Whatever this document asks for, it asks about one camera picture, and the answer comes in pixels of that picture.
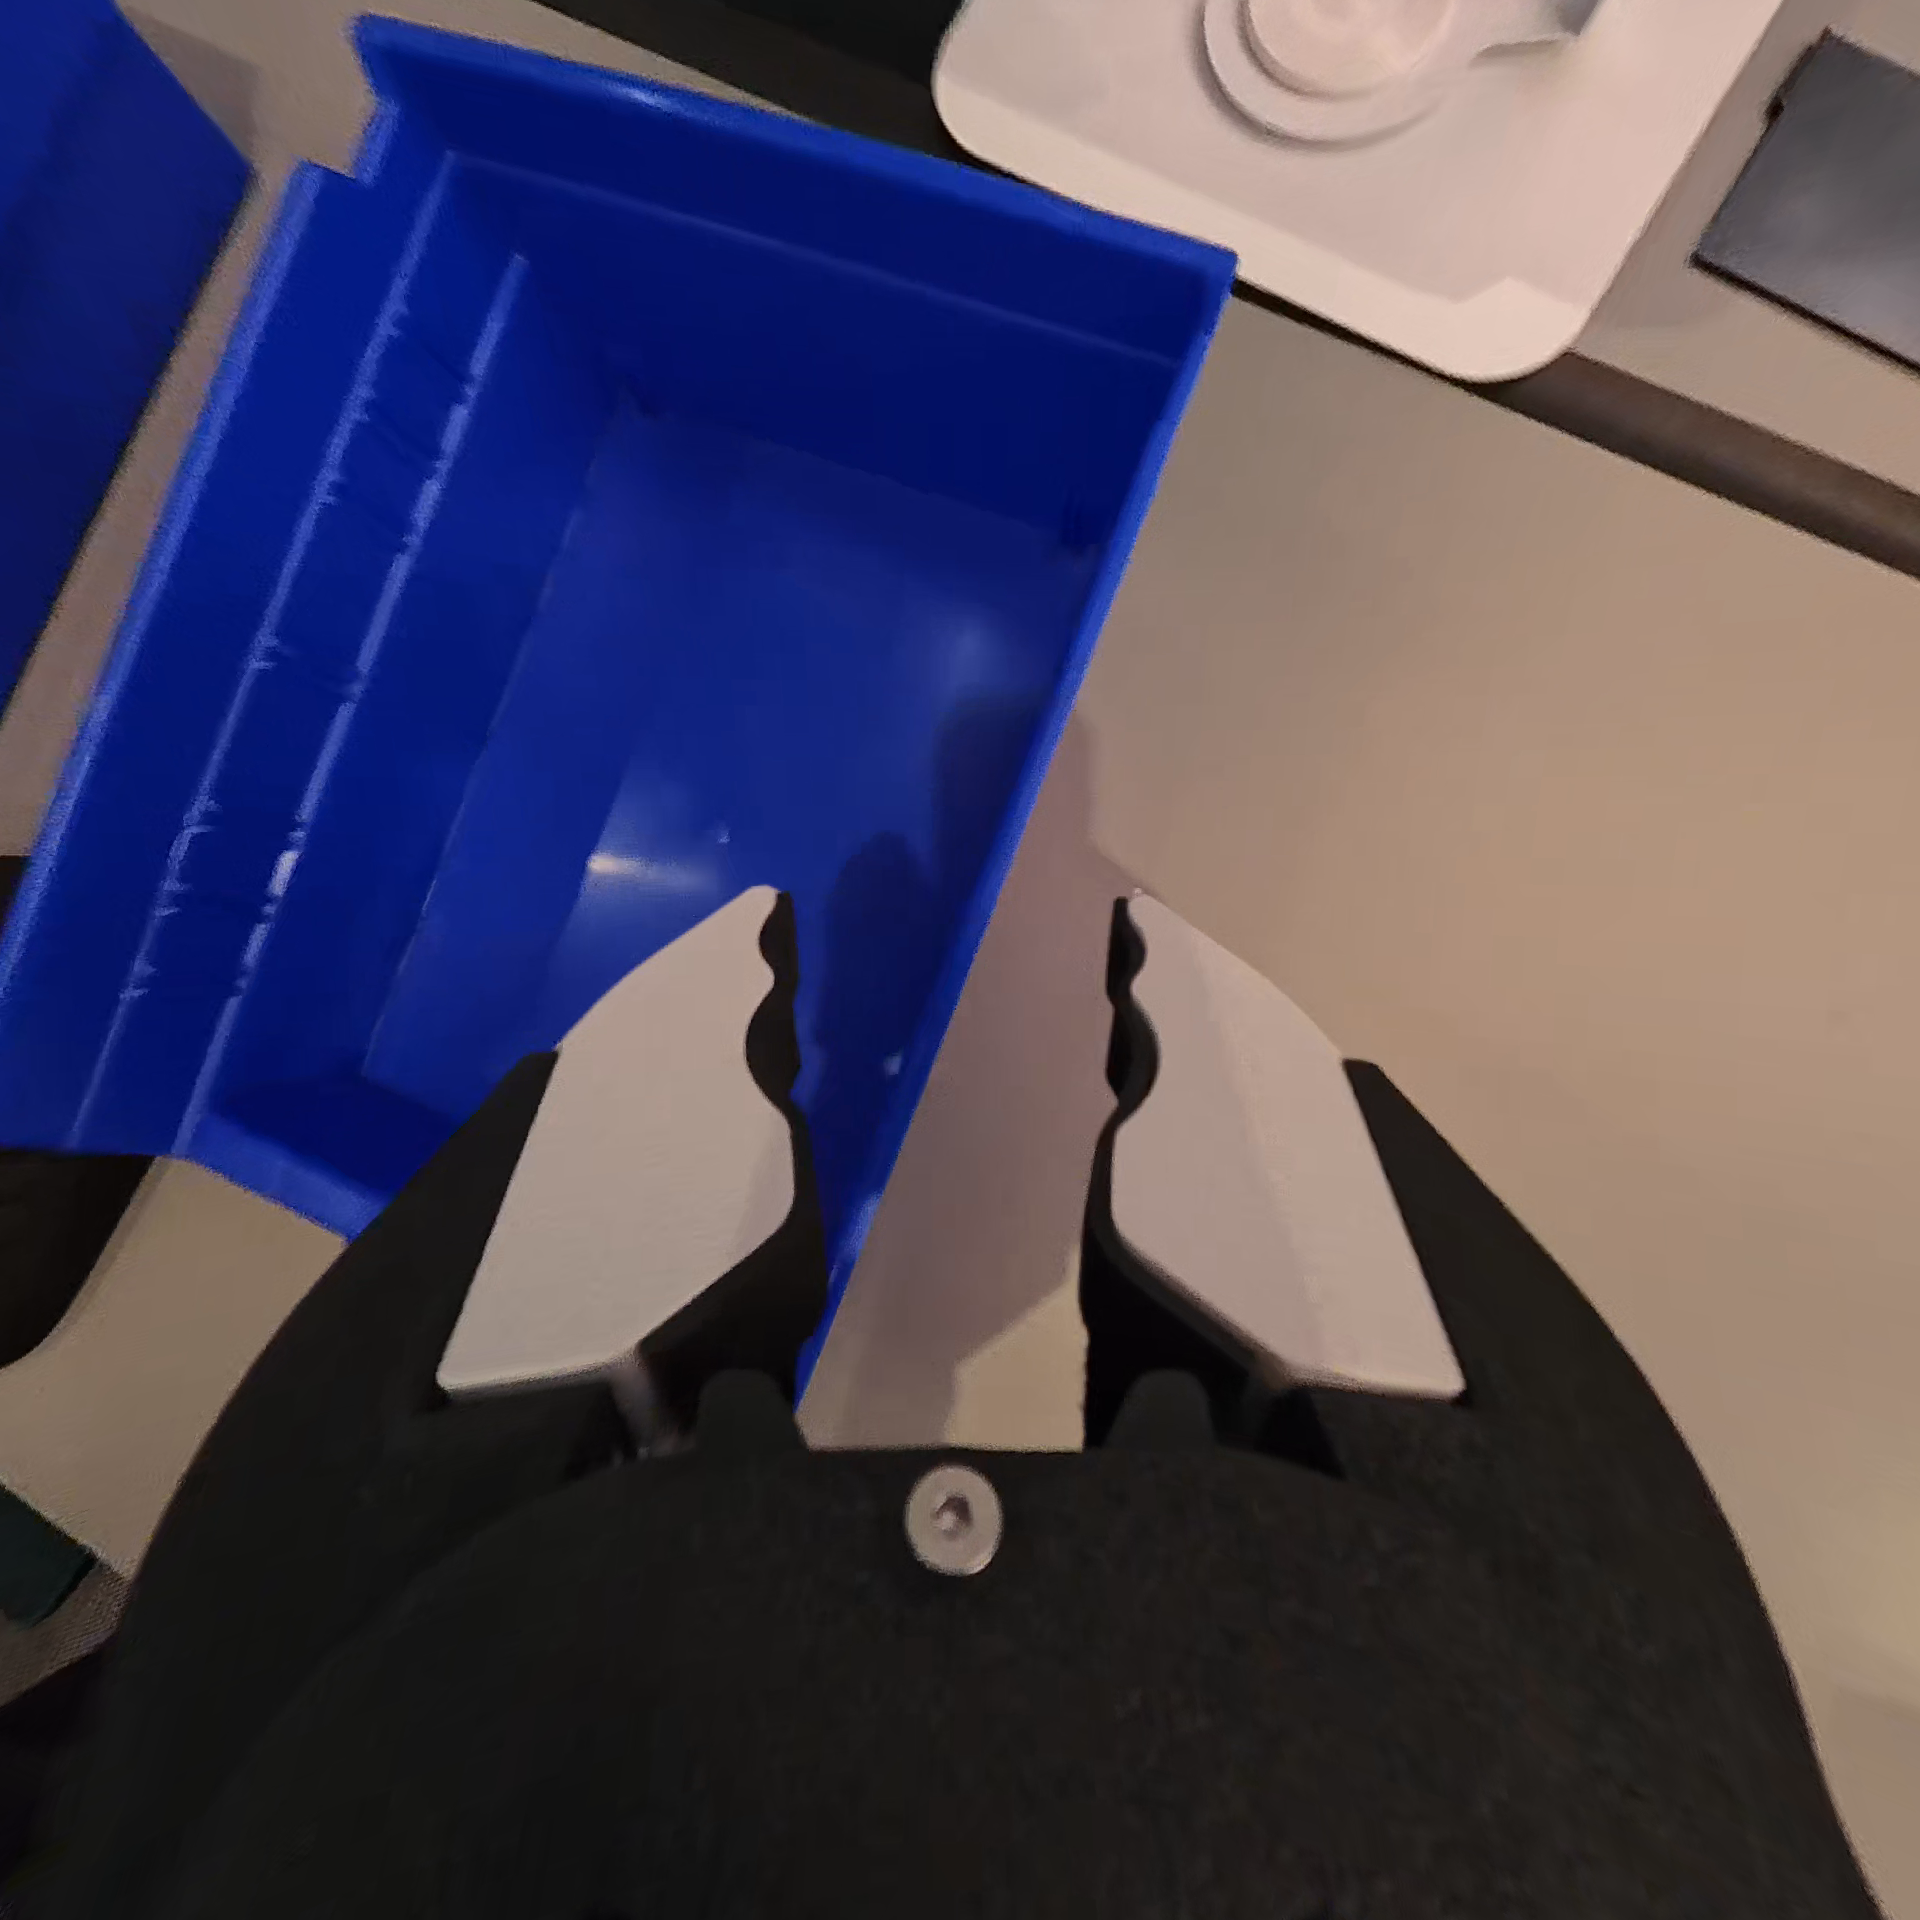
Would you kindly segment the blue plastic bin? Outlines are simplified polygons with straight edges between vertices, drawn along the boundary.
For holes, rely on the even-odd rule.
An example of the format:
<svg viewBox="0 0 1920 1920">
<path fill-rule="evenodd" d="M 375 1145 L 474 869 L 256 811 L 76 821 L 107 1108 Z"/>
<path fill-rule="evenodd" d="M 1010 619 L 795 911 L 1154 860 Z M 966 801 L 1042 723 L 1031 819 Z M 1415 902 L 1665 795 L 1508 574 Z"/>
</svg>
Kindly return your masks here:
<svg viewBox="0 0 1920 1920">
<path fill-rule="evenodd" d="M 3 5 L 3 699 L 250 191 L 113 1 Z"/>
<path fill-rule="evenodd" d="M 360 1233 L 521 1056 L 792 897 L 836 1308 L 1231 261 L 362 16 L 6 918 L 6 1201 Z"/>
</svg>

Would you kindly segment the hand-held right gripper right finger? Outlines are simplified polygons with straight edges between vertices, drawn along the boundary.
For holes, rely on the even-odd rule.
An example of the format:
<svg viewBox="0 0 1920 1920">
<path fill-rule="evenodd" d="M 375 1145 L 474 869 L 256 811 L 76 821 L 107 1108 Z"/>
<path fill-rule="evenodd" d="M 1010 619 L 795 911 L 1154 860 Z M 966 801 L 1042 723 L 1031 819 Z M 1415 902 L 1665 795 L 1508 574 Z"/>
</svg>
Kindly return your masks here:
<svg viewBox="0 0 1920 1920">
<path fill-rule="evenodd" d="M 1236 1449 L 1318 1449 L 1314 1391 L 1455 1408 L 1470 1383 L 1340 1047 L 1227 947 L 1112 907 L 1104 1118 L 1079 1232 L 1083 1443 L 1171 1376 Z"/>
</svg>

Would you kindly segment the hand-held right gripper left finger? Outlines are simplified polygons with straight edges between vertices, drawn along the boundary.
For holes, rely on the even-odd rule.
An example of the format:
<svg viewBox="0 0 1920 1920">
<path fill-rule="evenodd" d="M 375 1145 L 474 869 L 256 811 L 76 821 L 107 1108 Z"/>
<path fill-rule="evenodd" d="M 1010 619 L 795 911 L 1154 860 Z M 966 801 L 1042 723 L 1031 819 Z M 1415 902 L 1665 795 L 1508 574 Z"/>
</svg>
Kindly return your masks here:
<svg viewBox="0 0 1920 1920">
<path fill-rule="evenodd" d="M 568 1030 L 439 1363 L 451 1400 L 596 1385 L 642 1449 L 724 1374 L 795 1404 L 830 1289 L 798 991 L 795 902 L 755 884 Z"/>
</svg>

